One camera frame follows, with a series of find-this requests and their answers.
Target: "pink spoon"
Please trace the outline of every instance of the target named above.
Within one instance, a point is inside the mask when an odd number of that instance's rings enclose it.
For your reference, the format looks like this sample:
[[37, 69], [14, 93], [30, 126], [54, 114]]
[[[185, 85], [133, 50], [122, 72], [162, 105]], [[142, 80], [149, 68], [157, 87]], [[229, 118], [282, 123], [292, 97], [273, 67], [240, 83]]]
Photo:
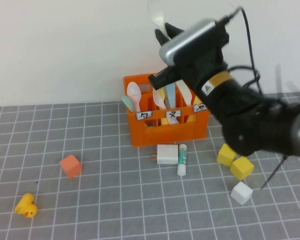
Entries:
[[141, 110], [140, 110], [139, 103], [141, 100], [141, 91], [138, 84], [136, 84], [134, 81], [130, 82], [126, 89], [126, 94], [132, 100], [135, 112], [136, 113], [140, 112]]

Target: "toy block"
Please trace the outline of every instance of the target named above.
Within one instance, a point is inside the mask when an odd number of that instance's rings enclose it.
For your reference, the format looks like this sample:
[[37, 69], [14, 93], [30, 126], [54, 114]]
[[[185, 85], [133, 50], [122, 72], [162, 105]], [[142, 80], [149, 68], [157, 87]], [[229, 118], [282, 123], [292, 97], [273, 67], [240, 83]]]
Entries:
[[67, 156], [65, 159], [61, 160], [60, 165], [64, 173], [68, 176], [68, 178], [72, 179], [76, 175], [82, 172], [82, 168], [80, 162], [76, 159], [76, 157], [71, 154]]
[[235, 157], [236, 153], [228, 146], [228, 144], [223, 144], [218, 153], [216, 161], [220, 164], [230, 167], [232, 162], [235, 160]]
[[231, 197], [236, 200], [239, 204], [245, 204], [253, 193], [253, 190], [245, 185], [243, 182], [239, 182], [231, 192]]
[[242, 156], [231, 164], [230, 171], [241, 181], [252, 173], [254, 167], [246, 157]]

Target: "orange plastic basket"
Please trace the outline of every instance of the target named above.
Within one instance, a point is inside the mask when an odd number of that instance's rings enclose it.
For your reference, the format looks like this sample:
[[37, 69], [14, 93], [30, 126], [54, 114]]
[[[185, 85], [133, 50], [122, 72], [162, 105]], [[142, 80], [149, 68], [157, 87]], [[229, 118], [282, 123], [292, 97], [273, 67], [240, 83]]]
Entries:
[[[176, 108], [159, 110], [153, 100], [153, 88], [150, 85], [148, 76], [149, 74], [143, 74], [123, 78], [126, 95], [130, 82], [138, 84], [142, 93], [140, 100], [141, 112], [130, 112], [127, 108], [132, 146], [143, 147], [206, 138], [209, 111], [203, 108], [202, 104], [186, 106], [178, 88], [175, 90]], [[195, 99], [196, 95], [192, 91], [191, 93], [192, 99]], [[180, 114], [177, 117], [180, 124], [161, 125], [161, 118], [166, 117], [167, 111], [177, 111]], [[187, 122], [190, 115], [195, 115], [195, 120]]]

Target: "yellow rubber duck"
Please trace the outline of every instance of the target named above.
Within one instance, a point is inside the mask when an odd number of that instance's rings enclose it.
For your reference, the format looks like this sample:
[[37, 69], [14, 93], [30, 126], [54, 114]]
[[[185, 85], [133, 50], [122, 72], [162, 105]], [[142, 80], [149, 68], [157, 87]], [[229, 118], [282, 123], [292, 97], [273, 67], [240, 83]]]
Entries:
[[33, 218], [38, 212], [37, 206], [32, 204], [34, 200], [35, 197], [31, 193], [26, 193], [16, 205], [14, 211], [17, 214], [23, 214], [27, 218]]

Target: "yellow spoon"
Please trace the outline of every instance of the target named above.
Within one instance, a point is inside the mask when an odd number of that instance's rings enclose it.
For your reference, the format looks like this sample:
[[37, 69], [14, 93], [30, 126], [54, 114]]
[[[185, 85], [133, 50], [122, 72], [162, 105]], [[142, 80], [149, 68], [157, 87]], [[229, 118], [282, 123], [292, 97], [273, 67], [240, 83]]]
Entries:
[[[195, 96], [194, 101], [193, 101], [193, 105], [199, 105], [199, 104], [202, 104], [202, 101], [197, 96]], [[190, 115], [188, 117], [188, 119], [186, 120], [186, 122], [187, 123], [194, 122], [195, 120], [196, 120], [196, 115]]]

